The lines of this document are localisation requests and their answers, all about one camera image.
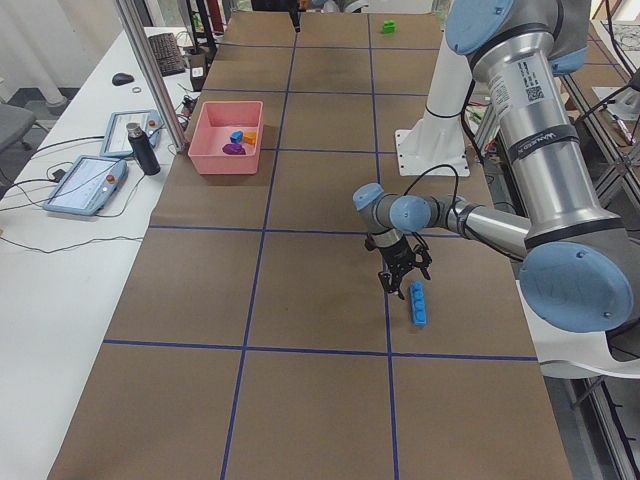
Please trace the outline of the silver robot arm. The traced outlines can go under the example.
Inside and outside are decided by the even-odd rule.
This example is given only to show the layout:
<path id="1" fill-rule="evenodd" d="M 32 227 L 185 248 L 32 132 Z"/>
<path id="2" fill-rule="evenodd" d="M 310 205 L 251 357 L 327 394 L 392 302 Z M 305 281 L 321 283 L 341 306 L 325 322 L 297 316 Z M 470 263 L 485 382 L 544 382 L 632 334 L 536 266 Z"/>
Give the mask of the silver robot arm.
<path id="1" fill-rule="evenodd" d="M 448 47 L 487 85 L 526 213 L 514 215 L 442 197 L 386 193 L 370 183 L 353 196 L 365 245 L 383 257 L 382 288 L 426 271 L 426 245 L 408 236 L 445 228 L 521 262 L 521 292 L 547 323 L 571 332 L 611 331 L 639 316 L 639 247 L 622 219 L 604 209 L 579 138 L 555 85 L 585 62 L 585 1 L 457 1 Z"/>
<path id="2" fill-rule="evenodd" d="M 301 14 L 311 13 L 361 13 L 369 6 L 366 0 L 292 0 L 283 3 L 295 33 L 301 32 Z"/>

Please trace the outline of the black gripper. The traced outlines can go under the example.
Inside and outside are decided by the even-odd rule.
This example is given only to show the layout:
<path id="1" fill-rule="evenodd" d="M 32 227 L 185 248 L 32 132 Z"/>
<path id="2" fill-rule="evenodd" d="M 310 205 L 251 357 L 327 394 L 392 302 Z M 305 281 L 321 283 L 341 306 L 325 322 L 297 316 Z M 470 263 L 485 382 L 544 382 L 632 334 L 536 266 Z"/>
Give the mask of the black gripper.
<path id="1" fill-rule="evenodd" d="M 412 249 L 408 242 L 397 242 L 383 247 L 382 257 L 388 270 L 380 271 L 378 279 L 384 292 L 389 295 L 404 298 L 401 290 L 403 275 L 414 268 L 421 272 L 424 279 L 431 279 L 429 268 L 432 258 L 425 245 L 415 245 Z"/>

